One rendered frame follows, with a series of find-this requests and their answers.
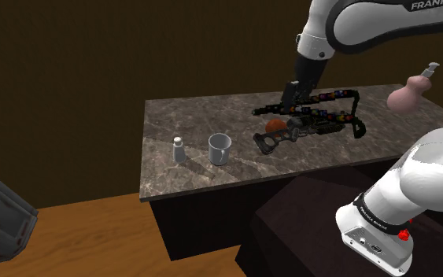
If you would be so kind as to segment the grey salt shaker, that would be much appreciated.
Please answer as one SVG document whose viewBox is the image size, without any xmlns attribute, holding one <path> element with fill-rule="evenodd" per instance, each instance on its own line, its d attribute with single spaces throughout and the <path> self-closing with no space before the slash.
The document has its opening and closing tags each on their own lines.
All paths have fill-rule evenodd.
<svg viewBox="0 0 443 277">
<path fill-rule="evenodd" d="M 173 161 L 183 163 L 186 160 L 186 153 L 181 137 L 177 136 L 173 139 Z"/>
</svg>

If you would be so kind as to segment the black toy crossbow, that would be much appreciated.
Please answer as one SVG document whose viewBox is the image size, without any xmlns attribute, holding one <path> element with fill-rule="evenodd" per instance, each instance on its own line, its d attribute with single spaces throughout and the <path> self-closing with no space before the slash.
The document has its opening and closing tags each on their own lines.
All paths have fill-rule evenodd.
<svg viewBox="0 0 443 277">
<path fill-rule="evenodd" d="M 313 109 L 310 105 L 321 102 L 335 101 L 338 99 L 352 98 L 353 105 L 350 113 L 346 111 L 328 112 L 325 109 Z M 284 104 L 266 105 L 254 109 L 252 114 L 260 116 L 265 114 L 288 115 L 286 127 L 275 131 L 265 131 L 263 134 L 255 133 L 253 140 L 261 153 L 268 155 L 272 153 L 282 141 L 296 142 L 299 138 L 307 135 L 326 135 L 342 131 L 346 124 L 353 128 L 353 136 L 360 139 L 366 134 L 365 124 L 356 116 L 356 109 L 360 100 L 357 90 L 335 90 L 310 96 L 307 100 L 297 100 L 286 113 Z"/>
</svg>

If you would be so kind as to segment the orange ball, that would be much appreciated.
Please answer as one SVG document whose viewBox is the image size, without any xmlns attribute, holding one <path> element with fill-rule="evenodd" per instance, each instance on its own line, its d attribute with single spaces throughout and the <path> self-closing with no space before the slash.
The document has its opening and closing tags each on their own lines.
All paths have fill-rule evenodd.
<svg viewBox="0 0 443 277">
<path fill-rule="evenodd" d="M 280 119 L 273 119 L 267 122 L 265 131 L 267 133 L 287 129 L 286 123 Z"/>
</svg>

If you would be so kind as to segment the grey mug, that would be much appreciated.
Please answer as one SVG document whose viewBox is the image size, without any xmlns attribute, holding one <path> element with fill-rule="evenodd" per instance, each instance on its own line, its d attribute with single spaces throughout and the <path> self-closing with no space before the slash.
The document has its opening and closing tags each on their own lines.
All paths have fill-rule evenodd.
<svg viewBox="0 0 443 277">
<path fill-rule="evenodd" d="M 230 149 L 231 138 L 224 133 L 216 133 L 209 137 L 209 160 L 215 166 L 221 166 L 227 163 Z"/>
</svg>

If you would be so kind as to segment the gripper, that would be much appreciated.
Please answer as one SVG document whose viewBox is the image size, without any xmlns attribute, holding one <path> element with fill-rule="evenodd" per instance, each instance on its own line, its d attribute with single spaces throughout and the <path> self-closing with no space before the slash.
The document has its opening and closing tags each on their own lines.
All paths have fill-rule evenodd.
<svg viewBox="0 0 443 277">
<path fill-rule="evenodd" d="M 288 113 L 296 93 L 310 94 L 316 88 L 327 65 L 327 60 L 313 60 L 301 54 L 297 55 L 294 72 L 295 81 L 286 84 L 282 97 L 282 111 Z"/>
</svg>

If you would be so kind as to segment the pink soap dispenser bottle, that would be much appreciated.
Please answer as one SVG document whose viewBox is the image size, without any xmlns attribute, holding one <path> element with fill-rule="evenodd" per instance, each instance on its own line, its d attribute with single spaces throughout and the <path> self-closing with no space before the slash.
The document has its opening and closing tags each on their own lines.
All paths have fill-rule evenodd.
<svg viewBox="0 0 443 277">
<path fill-rule="evenodd" d="M 420 75 L 408 77 L 405 86 L 393 91 L 387 98 L 389 110 L 399 114 L 415 112 L 422 94 L 432 87 L 430 77 L 439 66 L 437 62 L 430 62 Z"/>
</svg>

